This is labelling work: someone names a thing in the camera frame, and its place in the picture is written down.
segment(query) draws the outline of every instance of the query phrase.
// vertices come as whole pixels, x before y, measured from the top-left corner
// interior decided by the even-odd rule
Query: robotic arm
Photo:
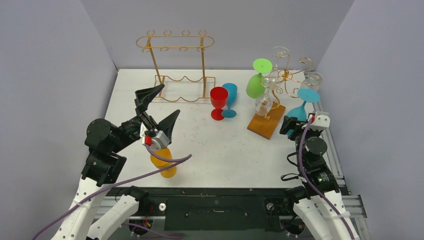
[[[329,115],[317,111],[308,119],[311,124],[302,146],[301,138],[308,122],[285,116],[280,129],[280,134],[292,130],[288,138],[295,141],[297,168],[299,173],[305,173],[300,176],[303,186],[286,190],[289,202],[316,240],[359,240],[336,179],[323,158],[327,144],[320,135],[330,125]],[[300,153],[303,169],[299,163]]]
[[[96,212],[106,196],[107,191],[79,204],[87,196],[114,184],[126,162],[124,156],[117,153],[135,141],[142,139],[143,145],[157,151],[171,144],[172,131],[180,113],[176,110],[156,123],[153,117],[146,113],[149,103],[164,88],[156,87],[135,92],[136,116],[115,126],[111,122],[99,118],[92,121],[86,131],[85,145],[89,155],[82,170],[78,190],[70,208],[80,205],[74,212],[63,219],[61,226],[52,238],[53,240],[73,239],[107,239],[121,223],[137,212],[145,194],[131,188],[121,200],[92,227],[90,227]]]

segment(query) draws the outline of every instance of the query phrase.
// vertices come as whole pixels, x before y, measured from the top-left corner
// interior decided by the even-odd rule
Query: white table surface
[[[161,70],[161,75],[179,79],[187,75],[199,79],[201,70]],[[234,118],[215,121],[211,118],[214,109],[208,100],[199,103],[164,102],[155,99],[147,113],[159,122],[167,115],[180,109],[178,120],[172,133],[169,146],[173,158],[193,157],[177,166],[172,178],[160,174],[123,185],[162,188],[291,188],[298,186],[298,180],[282,182],[280,176],[297,173],[286,156],[295,151],[295,143],[287,136],[279,134],[283,119],[277,125],[271,139],[263,138],[247,130],[255,114],[255,99],[246,94],[249,79],[257,74],[254,70],[206,70],[207,76],[216,77],[216,86],[234,83],[238,87],[237,100],[232,109],[237,112]],[[135,91],[152,87],[155,83],[154,69],[120,69],[110,98],[105,119],[119,126],[136,115]],[[303,81],[303,72],[295,75]],[[184,96],[196,99],[202,94],[202,83],[165,82],[162,96],[170,99]],[[299,83],[289,81],[287,89],[292,91]],[[212,84],[208,84],[208,95]],[[286,107],[284,114],[302,104],[299,98],[280,94],[281,104]],[[311,103],[307,112],[314,110]],[[128,146],[119,155],[127,157],[118,182],[156,170],[150,156],[141,142]]]

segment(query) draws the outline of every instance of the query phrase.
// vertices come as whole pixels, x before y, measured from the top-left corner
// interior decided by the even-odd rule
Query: white knob
[[[165,211],[167,209],[167,205],[165,203],[161,203],[159,204],[159,210],[161,210],[162,212]]]

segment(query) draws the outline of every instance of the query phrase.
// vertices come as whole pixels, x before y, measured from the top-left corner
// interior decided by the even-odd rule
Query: wooden board
[[[280,105],[275,109],[271,109],[268,112],[269,119],[255,114],[247,126],[247,129],[269,140],[285,110],[286,107],[283,105]]]

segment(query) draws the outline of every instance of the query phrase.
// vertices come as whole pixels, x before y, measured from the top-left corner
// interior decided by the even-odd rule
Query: wall
[[[317,70],[346,183],[373,240],[422,239],[422,0],[356,0]]]
[[[0,29],[0,238],[27,240],[69,208],[116,69],[80,1],[4,0]]]
[[[300,69],[300,57],[319,63],[354,0],[81,1],[119,69],[154,67],[150,54],[136,46],[148,30],[197,35],[203,29],[215,38],[205,52],[206,68],[252,69],[257,58],[275,59],[273,46],[284,46],[293,57],[291,68]],[[172,40],[152,44],[199,44]],[[195,49],[155,55],[162,69],[202,68]]]

